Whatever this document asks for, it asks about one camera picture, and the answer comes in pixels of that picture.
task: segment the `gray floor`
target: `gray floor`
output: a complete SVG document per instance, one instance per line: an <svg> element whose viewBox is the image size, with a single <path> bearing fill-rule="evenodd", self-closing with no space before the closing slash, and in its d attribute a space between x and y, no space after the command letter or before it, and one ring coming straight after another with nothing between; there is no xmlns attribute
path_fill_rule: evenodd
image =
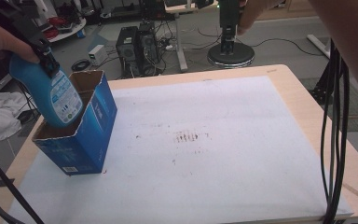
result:
<svg viewBox="0 0 358 224"><path fill-rule="evenodd" d="M180 35L183 38L182 43L185 49L186 62L188 65L187 72L199 72L215 70L207 59L206 54L209 47L205 49L197 49L213 43L221 29L218 25L218 17L211 13L199 13L193 15L184 15L180 18ZM113 23L103 23L101 27L91 25L86 27L87 36L79 39L75 35L70 36L57 43L53 43L53 51L58 62L61 63L66 73L71 72L72 64L81 59L88 58L88 52L96 44L105 44L106 46L114 46L117 40L117 27L129 26L137 24L138 21ZM176 35L174 22L168 23L173 36ZM327 40L329 35L323 24L318 18L304 18L277 21L258 21L254 27L245 35L240 36L239 40L249 46L256 46L262 41L271 38L286 39L295 42L303 50L321 54L306 38L307 35L313 34L323 41ZM162 36L171 36L167 24L158 30L158 38ZM172 49L167 51L163 58L166 62L166 70L162 75L171 75L181 73L177 62L176 52L174 51L175 42L171 41ZM327 59L324 56L313 56L300 51L293 43L282 40L267 41L257 47L255 50L255 61L251 66L260 66L268 64L286 64L298 78L319 77L326 64ZM160 63L158 67L163 67L164 63ZM118 79L121 76L121 67L119 60L110 61L100 69L103 69L109 80ZM13 86L8 86L7 91L16 90ZM24 136L19 137L19 133L11 136L7 140L0 142L0 165L6 170L17 152L21 148ZM358 150L358 133L349 133L351 143Z"/></svg>

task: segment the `black computer tower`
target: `black computer tower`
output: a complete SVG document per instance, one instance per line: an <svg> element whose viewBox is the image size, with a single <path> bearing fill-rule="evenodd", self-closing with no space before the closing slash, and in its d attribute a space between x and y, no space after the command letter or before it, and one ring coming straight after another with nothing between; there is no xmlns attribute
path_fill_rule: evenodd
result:
<svg viewBox="0 0 358 224"><path fill-rule="evenodd" d="M143 21L138 29L141 51L144 53L146 63L159 63L161 56L158 51L156 39L155 23L153 21Z"/></svg>
<svg viewBox="0 0 358 224"><path fill-rule="evenodd" d="M125 77L138 77L144 74L144 55L140 49L138 27L129 26L121 28L116 43L116 50Z"/></svg>

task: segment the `blue box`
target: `blue box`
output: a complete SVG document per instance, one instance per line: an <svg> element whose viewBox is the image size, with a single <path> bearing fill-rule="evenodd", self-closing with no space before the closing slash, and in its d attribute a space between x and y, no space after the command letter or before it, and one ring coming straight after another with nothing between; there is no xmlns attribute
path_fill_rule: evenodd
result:
<svg viewBox="0 0 358 224"><path fill-rule="evenodd" d="M33 141L67 175L98 174L117 107L103 71L73 73L70 79L83 100L82 116L60 129L43 121Z"/></svg>

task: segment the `black round disc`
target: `black round disc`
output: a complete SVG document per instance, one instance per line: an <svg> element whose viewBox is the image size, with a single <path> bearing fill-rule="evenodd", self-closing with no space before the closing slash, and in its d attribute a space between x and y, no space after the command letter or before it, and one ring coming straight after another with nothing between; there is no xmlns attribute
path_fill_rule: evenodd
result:
<svg viewBox="0 0 358 224"><path fill-rule="evenodd" d="M208 61L222 68L245 67L252 63L255 51L242 43L234 43L233 54L220 54L220 45L213 46L208 51Z"/></svg>

